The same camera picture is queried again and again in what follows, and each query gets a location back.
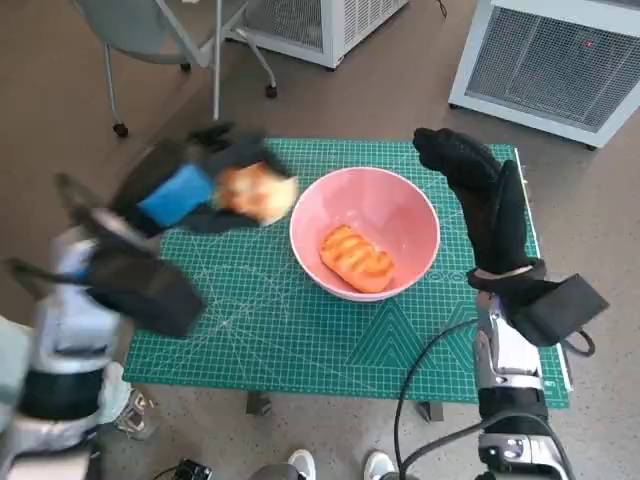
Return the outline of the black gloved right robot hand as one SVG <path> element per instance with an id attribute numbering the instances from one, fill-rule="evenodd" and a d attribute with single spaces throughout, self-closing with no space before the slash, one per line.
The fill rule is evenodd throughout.
<path id="1" fill-rule="evenodd" d="M 486 145 L 448 128 L 416 129 L 413 146 L 420 163 L 442 174 L 461 204 L 476 267 L 505 275 L 531 266 L 517 164 L 499 162 Z"/>

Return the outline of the black left robot hand blue tape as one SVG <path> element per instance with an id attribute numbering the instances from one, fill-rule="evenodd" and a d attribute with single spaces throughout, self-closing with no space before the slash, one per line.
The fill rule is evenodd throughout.
<path id="1" fill-rule="evenodd" d="M 297 176 L 263 131 L 214 122 L 149 147 L 109 208 L 149 238 L 174 227 L 221 234 L 271 225 L 297 196 Z"/>

